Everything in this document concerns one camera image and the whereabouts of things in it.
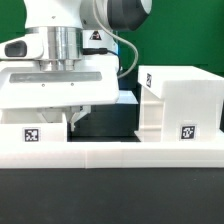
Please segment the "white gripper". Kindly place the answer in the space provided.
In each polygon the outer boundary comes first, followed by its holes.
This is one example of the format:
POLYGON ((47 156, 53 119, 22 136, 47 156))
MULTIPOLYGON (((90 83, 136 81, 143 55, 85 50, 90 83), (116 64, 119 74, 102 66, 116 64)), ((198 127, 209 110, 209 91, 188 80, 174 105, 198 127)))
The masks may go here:
POLYGON ((40 71, 36 61, 0 62, 0 109, 37 109, 40 123, 65 123, 61 109, 71 108, 70 130, 91 113, 86 105, 114 104, 119 98, 118 59, 85 56, 73 71, 40 71))

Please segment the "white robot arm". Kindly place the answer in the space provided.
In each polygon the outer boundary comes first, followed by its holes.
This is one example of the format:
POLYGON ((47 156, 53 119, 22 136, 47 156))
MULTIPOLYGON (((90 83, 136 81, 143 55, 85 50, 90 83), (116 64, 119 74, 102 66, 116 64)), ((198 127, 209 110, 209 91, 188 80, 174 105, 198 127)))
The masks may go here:
POLYGON ((114 104, 118 31, 134 31, 152 0, 23 0, 25 35, 0 43, 0 122, 73 124, 114 104))

